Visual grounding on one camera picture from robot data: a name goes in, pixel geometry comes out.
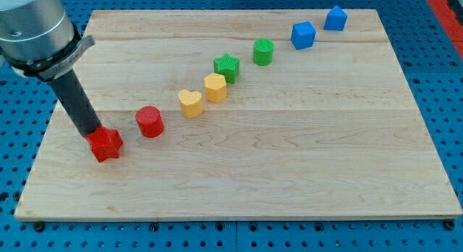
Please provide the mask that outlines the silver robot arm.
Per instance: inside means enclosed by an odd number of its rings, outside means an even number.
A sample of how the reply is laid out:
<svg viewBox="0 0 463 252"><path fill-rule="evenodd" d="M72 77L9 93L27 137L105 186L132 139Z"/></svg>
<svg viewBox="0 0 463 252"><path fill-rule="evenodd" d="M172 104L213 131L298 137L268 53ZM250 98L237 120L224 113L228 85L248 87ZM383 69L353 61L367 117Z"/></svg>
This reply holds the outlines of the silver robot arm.
<svg viewBox="0 0 463 252"><path fill-rule="evenodd" d="M1 56L21 76L57 79L94 44L61 0L1 0Z"/></svg>

